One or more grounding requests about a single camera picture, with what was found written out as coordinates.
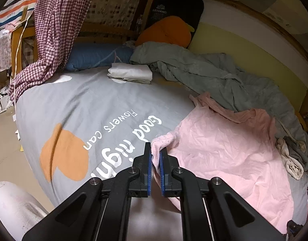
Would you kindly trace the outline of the pink printed t-shirt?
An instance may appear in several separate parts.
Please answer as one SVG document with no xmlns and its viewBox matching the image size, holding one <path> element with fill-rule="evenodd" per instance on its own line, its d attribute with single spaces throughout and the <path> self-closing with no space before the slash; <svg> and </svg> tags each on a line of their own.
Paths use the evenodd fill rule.
<svg viewBox="0 0 308 241">
<path fill-rule="evenodd" d="M 294 211 L 287 171 L 275 147 L 275 120 L 263 109 L 234 112 L 209 93 L 171 132 L 151 143 L 153 165 L 167 149 L 197 177 L 220 177 L 281 233 Z"/>
</svg>

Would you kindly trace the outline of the folded grey and cream clothes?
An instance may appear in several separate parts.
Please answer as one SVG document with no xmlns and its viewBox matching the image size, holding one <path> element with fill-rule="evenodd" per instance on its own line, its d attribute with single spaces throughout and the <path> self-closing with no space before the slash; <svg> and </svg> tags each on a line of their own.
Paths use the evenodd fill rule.
<svg viewBox="0 0 308 241">
<path fill-rule="evenodd" d="M 308 171 L 308 146 L 306 142 L 284 136 L 277 138 L 275 146 L 287 173 L 293 179 L 301 180 L 304 172 Z"/>
</svg>

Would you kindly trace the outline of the white stool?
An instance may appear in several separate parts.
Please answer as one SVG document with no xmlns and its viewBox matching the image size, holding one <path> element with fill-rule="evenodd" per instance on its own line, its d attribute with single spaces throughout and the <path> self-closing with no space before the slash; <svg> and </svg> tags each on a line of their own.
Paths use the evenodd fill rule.
<svg viewBox="0 0 308 241">
<path fill-rule="evenodd" d="M 15 240 L 21 240 L 47 214 L 28 192 L 11 182 L 0 182 L 0 221 Z"/>
</svg>

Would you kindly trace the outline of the grey printed bed sheet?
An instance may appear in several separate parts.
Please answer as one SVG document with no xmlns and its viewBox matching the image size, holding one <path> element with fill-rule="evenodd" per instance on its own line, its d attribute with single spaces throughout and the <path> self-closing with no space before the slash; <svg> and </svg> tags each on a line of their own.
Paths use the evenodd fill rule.
<svg viewBox="0 0 308 241">
<path fill-rule="evenodd" d="M 194 109 L 185 88 L 110 79 L 106 68 L 65 73 L 25 91 L 16 124 L 27 160 L 57 206 L 87 179 L 103 180 L 131 166 L 145 144 L 173 131 Z M 308 214 L 307 177 L 288 173 L 291 220 Z"/>
</svg>

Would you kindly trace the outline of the grey-green crumpled blanket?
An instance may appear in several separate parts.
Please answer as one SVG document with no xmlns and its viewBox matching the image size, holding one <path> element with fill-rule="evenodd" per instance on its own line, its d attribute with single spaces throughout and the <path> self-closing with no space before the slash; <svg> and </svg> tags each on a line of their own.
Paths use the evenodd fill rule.
<svg viewBox="0 0 308 241">
<path fill-rule="evenodd" d="M 130 61 L 153 67 L 166 80 L 180 82 L 198 94 L 207 91 L 226 109 L 264 109 L 276 118 L 278 136 L 292 136 L 308 146 L 308 135 L 279 87 L 269 78 L 244 71 L 228 54 L 194 54 L 181 46 L 146 42 L 135 48 Z"/>
</svg>

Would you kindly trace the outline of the folded white cloth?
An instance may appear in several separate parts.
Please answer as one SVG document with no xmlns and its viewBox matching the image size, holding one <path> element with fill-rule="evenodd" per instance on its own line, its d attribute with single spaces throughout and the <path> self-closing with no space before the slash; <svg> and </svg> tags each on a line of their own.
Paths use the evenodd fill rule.
<svg viewBox="0 0 308 241">
<path fill-rule="evenodd" d="M 150 84 L 153 74 L 147 65 L 132 65 L 125 63 L 113 63 L 108 69 L 108 76 L 129 82 Z"/>
</svg>

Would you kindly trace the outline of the blue bolster pillow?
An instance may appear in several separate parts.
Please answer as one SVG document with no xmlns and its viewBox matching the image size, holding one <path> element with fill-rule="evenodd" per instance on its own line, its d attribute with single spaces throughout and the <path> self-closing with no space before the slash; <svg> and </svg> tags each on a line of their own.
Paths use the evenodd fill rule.
<svg viewBox="0 0 308 241">
<path fill-rule="evenodd" d="M 66 71 L 76 72 L 95 67 L 111 66 L 112 63 L 130 62 L 133 49 L 117 44 L 74 44 Z"/>
</svg>

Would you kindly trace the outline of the orange plush toy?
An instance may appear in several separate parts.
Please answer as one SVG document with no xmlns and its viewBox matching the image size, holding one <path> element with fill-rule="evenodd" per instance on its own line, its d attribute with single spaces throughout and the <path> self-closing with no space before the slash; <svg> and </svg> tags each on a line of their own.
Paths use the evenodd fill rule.
<svg viewBox="0 0 308 241">
<path fill-rule="evenodd" d="M 145 29 L 135 42 L 135 46 L 145 42 L 162 42 L 188 47 L 194 28 L 178 16 L 168 16 Z"/>
</svg>

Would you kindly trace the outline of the black cushion with logo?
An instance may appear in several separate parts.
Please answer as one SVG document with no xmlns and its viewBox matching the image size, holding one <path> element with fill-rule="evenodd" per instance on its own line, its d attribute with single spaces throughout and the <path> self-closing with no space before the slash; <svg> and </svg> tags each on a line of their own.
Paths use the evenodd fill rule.
<svg viewBox="0 0 308 241">
<path fill-rule="evenodd" d="M 153 0 L 145 29 L 168 16 L 178 16 L 194 28 L 193 38 L 204 10 L 203 0 Z"/>
</svg>

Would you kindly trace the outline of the patterned brown hanging fabric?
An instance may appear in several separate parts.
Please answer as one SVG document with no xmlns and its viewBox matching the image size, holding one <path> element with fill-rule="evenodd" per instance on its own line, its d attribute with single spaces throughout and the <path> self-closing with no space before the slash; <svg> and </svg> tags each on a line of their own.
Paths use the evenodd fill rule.
<svg viewBox="0 0 308 241">
<path fill-rule="evenodd" d="M 92 0 L 85 22 L 129 29 L 140 0 Z"/>
</svg>

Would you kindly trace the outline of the red checkered curtain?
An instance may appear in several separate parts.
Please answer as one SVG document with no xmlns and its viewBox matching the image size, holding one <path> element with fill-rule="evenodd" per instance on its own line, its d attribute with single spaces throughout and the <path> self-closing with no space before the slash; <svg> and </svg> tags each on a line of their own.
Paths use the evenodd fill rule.
<svg viewBox="0 0 308 241">
<path fill-rule="evenodd" d="M 38 0 L 34 8 L 38 60 L 23 69 L 9 86 L 16 103 L 29 88 L 64 70 L 91 0 Z"/>
</svg>

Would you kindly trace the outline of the striped hanging cloth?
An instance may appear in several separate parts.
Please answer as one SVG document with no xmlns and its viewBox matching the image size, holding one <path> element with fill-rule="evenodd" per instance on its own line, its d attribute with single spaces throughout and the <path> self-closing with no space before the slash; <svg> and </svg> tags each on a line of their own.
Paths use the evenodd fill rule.
<svg viewBox="0 0 308 241">
<path fill-rule="evenodd" d="M 21 21 L 22 12 L 27 7 L 27 15 L 34 10 L 37 0 L 7 0 L 0 11 L 0 28 Z"/>
</svg>

